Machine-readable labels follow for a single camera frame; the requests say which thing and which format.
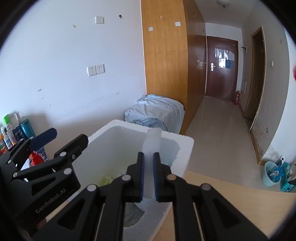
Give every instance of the wall socket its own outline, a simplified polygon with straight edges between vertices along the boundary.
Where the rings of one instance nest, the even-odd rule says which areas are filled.
[[[87,75],[88,76],[96,75],[96,67],[95,66],[88,66],[87,67]]]
[[[104,18],[100,16],[96,16],[94,21],[95,23],[104,23]]]
[[[105,66],[103,64],[96,65],[96,74],[102,74],[105,72]]]

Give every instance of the wooden cabinet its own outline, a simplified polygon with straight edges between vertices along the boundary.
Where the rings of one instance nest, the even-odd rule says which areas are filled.
[[[147,94],[184,105],[184,134],[205,95],[205,22],[194,0],[141,0],[141,8]]]

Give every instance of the tiled floor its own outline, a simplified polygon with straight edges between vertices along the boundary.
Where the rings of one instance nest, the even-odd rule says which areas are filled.
[[[194,139],[188,170],[252,188],[266,187],[246,121],[238,106],[205,96],[186,135]]]

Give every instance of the door handle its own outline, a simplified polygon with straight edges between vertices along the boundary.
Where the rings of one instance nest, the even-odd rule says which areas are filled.
[[[214,63],[211,63],[211,71],[214,71],[214,67],[216,67]]]

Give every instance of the translucent plastic bottle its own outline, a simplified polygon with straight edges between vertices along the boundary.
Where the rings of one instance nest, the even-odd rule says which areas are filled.
[[[143,197],[151,199],[154,196],[153,154],[160,151],[161,129],[151,128],[143,143],[144,153],[144,191]]]

